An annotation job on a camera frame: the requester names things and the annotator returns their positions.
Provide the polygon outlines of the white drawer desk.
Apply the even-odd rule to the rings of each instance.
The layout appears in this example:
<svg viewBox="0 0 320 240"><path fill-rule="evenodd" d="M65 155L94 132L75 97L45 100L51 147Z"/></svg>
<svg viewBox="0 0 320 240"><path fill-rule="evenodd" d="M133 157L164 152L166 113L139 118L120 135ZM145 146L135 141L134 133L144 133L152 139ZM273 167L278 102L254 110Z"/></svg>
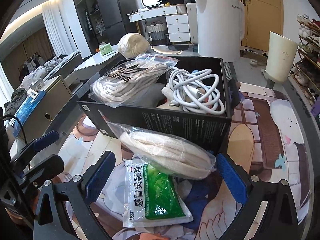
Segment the white drawer desk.
<svg viewBox="0 0 320 240"><path fill-rule="evenodd" d="M131 23L143 20L165 20L169 41L191 42L187 7L183 4L157 7L127 14Z"/></svg>

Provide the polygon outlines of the wooden shoe rack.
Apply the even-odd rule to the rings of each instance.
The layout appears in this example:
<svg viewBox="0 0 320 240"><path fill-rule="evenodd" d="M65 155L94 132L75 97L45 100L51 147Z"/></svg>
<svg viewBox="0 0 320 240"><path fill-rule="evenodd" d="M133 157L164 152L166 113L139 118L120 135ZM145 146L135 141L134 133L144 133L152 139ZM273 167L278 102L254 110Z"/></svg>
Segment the wooden shoe rack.
<svg viewBox="0 0 320 240"><path fill-rule="evenodd" d="M290 75L303 91L311 107L319 99L319 21L298 15L299 60L293 63Z"/></svg>

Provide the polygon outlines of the bed with grey bedding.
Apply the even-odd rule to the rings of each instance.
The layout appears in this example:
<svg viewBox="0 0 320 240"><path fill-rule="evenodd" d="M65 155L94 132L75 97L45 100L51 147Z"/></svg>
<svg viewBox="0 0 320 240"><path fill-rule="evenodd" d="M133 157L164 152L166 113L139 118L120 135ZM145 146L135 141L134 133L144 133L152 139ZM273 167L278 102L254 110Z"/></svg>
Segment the bed with grey bedding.
<svg viewBox="0 0 320 240"><path fill-rule="evenodd" d="M80 50L76 50L68 55L55 55L51 60L25 76L19 88L24 88L27 91L35 81L41 79L44 82L60 75L65 79L82 63L83 59Z"/></svg>

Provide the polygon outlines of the cream bagged yarn bundle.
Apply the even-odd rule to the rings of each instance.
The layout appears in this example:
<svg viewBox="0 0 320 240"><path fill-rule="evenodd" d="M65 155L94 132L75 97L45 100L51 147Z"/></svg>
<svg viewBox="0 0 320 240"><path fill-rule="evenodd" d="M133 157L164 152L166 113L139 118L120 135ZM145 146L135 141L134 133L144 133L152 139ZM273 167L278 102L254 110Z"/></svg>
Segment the cream bagged yarn bundle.
<svg viewBox="0 0 320 240"><path fill-rule="evenodd" d="M148 40L139 33L128 33L118 43L118 51L126 59L144 54L150 48Z"/></svg>

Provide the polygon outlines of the dark glass wardrobe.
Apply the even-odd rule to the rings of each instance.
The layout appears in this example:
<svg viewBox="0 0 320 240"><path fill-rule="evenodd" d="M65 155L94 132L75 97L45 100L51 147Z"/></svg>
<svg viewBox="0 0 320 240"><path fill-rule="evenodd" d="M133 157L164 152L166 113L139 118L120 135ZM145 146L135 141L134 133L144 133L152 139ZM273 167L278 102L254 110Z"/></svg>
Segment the dark glass wardrobe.
<svg viewBox="0 0 320 240"><path fill-rule="evenodd" d="M106 28L99 9L98 0L73 0L86 42L92 54L99 44L108 43Z"/></svg>

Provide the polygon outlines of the green white medicine packet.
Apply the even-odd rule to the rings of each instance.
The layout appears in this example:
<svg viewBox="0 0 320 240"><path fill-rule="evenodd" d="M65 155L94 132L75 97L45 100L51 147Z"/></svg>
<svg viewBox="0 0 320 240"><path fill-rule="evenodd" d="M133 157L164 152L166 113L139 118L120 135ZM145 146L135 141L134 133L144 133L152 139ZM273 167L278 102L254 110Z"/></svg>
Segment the green white medicine packet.
<svg viewBox="0 0 320 240"><path fill-rule="evenodd" d="M189 223L193 215L173 178L138 159L126 163L123 227L149 228Z"/></svg>

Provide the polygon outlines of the green tissue box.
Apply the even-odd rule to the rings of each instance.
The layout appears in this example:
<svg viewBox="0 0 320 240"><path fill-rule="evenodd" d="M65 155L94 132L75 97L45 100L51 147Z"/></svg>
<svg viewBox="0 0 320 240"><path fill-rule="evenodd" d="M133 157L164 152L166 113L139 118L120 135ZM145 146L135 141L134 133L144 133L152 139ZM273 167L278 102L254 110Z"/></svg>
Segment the green tissue box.
<svg viewBox="0 0 320 240"><path fill-rule="evenodd" d="M113 51L113 49L112 49L112 46L110 43L103 42L103 43L99 44L99 51L100 51L101 56L105 56L105 55L111 53Z"/></svg>

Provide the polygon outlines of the white cylindrical appliance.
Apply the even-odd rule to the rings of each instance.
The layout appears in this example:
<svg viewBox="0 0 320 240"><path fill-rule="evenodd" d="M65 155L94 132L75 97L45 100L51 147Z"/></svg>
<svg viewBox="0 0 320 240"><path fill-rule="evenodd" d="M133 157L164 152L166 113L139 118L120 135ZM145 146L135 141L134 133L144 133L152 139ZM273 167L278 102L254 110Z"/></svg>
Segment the white cylindrical appliance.
<svg viewBox="0 0 320 240"><path fill-rule="evenodd" d="M195 0L198 52L203 57L237 61L245 35L245 9L240 0Z"/></svg>

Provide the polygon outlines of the wooden door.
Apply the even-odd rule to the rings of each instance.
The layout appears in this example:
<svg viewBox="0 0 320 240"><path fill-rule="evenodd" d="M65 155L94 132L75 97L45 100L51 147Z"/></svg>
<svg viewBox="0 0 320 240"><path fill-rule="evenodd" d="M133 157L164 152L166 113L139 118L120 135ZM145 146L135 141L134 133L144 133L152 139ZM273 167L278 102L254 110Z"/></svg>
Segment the wooden door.
<svg viewBox="0 0 320 240"><path fill-rule="evenodd" d="M270 32L283 33L283 0L241 0L245 9L245 36L241 45L268 51Z"/></svg>

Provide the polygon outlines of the bagged striped white socks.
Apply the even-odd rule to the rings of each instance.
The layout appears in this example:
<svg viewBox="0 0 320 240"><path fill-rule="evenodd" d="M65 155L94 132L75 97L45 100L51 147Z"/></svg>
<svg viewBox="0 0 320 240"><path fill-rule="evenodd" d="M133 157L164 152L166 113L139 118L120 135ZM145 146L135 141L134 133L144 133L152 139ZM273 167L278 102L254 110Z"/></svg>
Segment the bagged striped white socks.
<svg viewBox="0 0 320 240"><path fill-rule="evenodd" d="M178 59L160 54L142 54L108 70L97 79L89 91L89 98L117 108L145 94L161 75L173 70Z"/></svg>

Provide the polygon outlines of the white coffee table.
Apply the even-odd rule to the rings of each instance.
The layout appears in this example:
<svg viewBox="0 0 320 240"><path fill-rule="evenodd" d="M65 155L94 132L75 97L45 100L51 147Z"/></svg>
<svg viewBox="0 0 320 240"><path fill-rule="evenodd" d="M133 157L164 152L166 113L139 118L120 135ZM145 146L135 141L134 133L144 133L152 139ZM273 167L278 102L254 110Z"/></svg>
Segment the white coffee table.
<svg viewBox="0 0 320 240"><path fill-rule="evenodd" d="M106 67L109 63L121 60L123 57L118 51L118 45L111 46L112 51L104 56L101 53L95 53L82 64L74 69L74 74L79 80L88 80L97 72Z"/></svg>

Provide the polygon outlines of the white suitcase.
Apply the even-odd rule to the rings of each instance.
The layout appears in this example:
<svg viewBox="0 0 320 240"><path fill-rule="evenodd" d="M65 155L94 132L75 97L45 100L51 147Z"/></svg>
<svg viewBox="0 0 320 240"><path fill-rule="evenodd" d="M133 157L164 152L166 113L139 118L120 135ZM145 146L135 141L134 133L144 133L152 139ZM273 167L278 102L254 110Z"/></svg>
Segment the white suitcase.
<svg viewBox="0 0 320 240"><path fill-rule="evenodd" d="M188 15L188 22L189 22L190 40L192 44L198 44L196 3L188 3L186 5L186 8L187 8L187 15Z"/></svg>

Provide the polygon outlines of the black refrigerator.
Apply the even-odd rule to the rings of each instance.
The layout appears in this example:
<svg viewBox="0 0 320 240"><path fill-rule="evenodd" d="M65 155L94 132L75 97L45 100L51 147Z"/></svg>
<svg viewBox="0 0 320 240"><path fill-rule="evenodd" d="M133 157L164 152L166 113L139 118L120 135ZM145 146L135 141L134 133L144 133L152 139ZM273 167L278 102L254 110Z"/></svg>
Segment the black refrigerator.
<svg viewBox="0 0 320 240"><path fill-rule="evenodd" d="M136 0L97 0L108 42L116 45L127 33L137 33L128 14L138 9Z"/></svg>

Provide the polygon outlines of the cream trash bin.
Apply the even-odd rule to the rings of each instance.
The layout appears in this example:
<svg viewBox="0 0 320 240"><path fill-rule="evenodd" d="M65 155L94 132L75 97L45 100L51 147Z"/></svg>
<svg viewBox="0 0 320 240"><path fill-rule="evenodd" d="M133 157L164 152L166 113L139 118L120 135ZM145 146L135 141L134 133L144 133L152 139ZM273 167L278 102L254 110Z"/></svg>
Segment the cream trash bin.
<svg viewBox="0 0 320 240"><path fill-rule="evenodd" d="M298 44L291 39L270 32L266 74L275 83L287 80L293 61L296 57Z"/></svg>

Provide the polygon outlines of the striped laundry basket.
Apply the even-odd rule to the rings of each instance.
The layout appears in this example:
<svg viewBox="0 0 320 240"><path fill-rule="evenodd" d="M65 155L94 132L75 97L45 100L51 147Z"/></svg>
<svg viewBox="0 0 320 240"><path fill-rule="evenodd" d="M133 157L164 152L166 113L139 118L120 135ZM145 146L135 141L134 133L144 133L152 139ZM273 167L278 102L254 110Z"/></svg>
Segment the striped laundry basket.
<svg viewBox="0 0 320 240"><path fill-rule="evenodd" d="M167 25L161 21L152 22L146 26L146 32L148 33L150 41L164 40L166 31Z"/></svg>

